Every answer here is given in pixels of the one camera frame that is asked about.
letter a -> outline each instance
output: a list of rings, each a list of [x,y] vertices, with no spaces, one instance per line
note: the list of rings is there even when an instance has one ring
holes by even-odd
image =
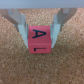
[[[43,31],[39,31],[39,30],[35,30],[35,29],[33,29],[33,31],[36,32],[36,35],[35,35],[34,37],[32,37],[32,38],[37,38],[37,37],[40,37],[40,36],[46,35],[46,32],[43,32]]]

red cube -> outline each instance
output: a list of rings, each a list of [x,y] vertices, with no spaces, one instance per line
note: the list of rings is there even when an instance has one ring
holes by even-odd
[[[29,26],[30,53],[50,53],[51,43],[50,26]]]

block front face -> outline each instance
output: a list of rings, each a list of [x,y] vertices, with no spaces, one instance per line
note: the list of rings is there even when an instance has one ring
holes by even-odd
[[[30,53],[50,53],[50,26],[29,26],[28,47]]]

speckled surface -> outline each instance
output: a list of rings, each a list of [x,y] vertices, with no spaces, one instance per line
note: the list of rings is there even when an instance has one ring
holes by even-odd
[[[24,9],[29,25],[50,25],[59,9]],[[84,9],[65,24],[50,54],[30,54],[0,16],[0,84],[84,84]]]

block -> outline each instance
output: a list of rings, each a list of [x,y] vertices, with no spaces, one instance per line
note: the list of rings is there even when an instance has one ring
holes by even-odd
[[[51,52],[50,26],[29,26],[28,47],[30,53]]]

